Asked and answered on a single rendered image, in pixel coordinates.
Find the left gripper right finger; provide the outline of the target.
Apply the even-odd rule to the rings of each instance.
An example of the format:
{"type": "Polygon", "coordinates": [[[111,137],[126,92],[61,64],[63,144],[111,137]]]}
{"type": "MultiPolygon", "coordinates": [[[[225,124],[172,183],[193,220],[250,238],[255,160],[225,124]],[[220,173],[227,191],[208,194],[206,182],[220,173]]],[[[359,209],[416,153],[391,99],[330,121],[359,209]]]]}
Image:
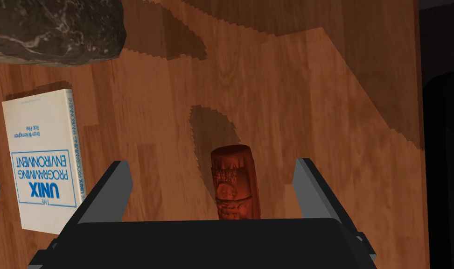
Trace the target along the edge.
{"type": "Polygon", "coordinates": [[[348,224],[348,215],[309,158],[295,163],[293,187],[303,218],[332,218],[348,224]]]}

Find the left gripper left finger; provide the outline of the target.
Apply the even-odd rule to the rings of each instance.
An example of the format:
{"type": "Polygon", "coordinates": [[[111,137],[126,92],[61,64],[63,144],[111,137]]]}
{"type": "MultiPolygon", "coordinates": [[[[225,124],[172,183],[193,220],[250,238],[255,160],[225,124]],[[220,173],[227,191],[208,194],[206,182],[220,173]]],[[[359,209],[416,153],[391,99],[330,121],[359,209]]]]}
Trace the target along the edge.
{"type": "Polygon", "coordinates": [[[122,222],[133,188],[127,161],[114,161],[79,208],[81,223],[122,222]]]}

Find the white book with blue print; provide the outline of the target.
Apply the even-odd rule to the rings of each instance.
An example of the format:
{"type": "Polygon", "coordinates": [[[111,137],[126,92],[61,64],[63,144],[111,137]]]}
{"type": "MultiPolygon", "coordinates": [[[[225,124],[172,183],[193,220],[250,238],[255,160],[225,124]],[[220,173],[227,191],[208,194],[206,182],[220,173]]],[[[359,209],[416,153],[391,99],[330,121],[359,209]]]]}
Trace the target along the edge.
{"type": "Polygon", "coordinates": [[[2,102],[21,227],[59,234],[86,197],[73,92],[2,102]]]}

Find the red-brown cylindrical can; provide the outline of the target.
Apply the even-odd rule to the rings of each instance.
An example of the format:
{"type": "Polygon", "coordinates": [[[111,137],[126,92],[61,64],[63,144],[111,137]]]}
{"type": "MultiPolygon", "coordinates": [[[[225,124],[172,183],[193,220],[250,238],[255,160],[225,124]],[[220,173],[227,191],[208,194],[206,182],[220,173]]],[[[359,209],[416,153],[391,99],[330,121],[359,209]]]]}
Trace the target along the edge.
{"type": "Polygon", "coordinates": [[[211,172],[219,219],[260,219],[254,159],[249,146],[236,144],[211,152],[211,172]]]}

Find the wooden table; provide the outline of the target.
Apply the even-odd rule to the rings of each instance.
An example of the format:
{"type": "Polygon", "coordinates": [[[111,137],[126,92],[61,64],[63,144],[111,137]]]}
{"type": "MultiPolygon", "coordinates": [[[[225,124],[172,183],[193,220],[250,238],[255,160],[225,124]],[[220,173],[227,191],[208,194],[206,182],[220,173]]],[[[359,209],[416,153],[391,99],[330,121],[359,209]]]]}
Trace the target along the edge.
{"type": "Polygon", "coordinates": [[[23,230],[2,101],[71,87],[86,189],[127,160],[124,220],[217,217],[210,152],[250,146],[264,218],[300,217],[310,158],[377,253],[429,269],[418,0],[122,0],[119,58],[0,64],[0,269],[53,235],[23,230]]]}

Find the dark marbled rock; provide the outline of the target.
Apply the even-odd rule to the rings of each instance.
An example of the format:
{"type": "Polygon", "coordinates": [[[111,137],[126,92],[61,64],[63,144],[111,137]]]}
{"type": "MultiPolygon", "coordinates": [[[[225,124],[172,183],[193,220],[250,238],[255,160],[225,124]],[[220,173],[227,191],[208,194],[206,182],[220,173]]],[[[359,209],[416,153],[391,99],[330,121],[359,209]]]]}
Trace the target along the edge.
{"type": "Polygon", "coordinates": [[[0,63],[71,68],[118,58],[120,0],[0,0],[0,63]]]}

